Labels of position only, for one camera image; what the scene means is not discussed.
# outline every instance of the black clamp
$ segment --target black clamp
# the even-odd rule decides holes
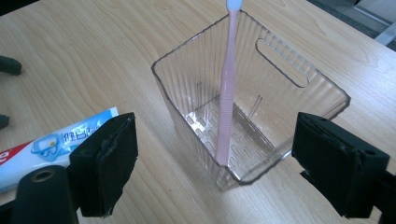
[[[136,162],[134,113],[108,120],[69,156],[67,168],[52,165],[26,175],[17,198],[0,207],[0,223],[78,223],[107,217]]]
[[[396,221],[396,177],[386,170],[388,154],[327,119],[300,113],[291,155],[340,216],[369,217],[376,206],[384,223]]]

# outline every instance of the toothbrush handle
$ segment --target toothbrush handle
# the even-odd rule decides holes
[[[238,10],[230,10],[230,27],[227,40],[227,50],[221,74],[219,129],[216,161],[227,166],[233,126],[233,96],[235,93],[235,37]]]

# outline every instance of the wooden table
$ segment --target wooden table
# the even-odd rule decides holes
[[[0,54],[23,74],[0,74],[0,113],[11,116],[0,150],[117,106],[137,116],[139,158],[113,216],[81,223],[376,223],[376,209],[369,219],[339,217],[294,158],[220,192],[194,155],[179,153],[185,145],[150,67],[224,16],[224,4],[41,0],[1,17]],[[396,158],[395,52],[304,0],[246,0],[243,9],[351,96],[335,123]]]

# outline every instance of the clear plastic container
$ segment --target clear plastic container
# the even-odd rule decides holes
[[[246,12],[239,14],[228,167],[215,161],[228,16],[167,53],[151,69],[180,137],[220,189],[248,185],[290,154],[298,112],[335,117],[350,98]]]

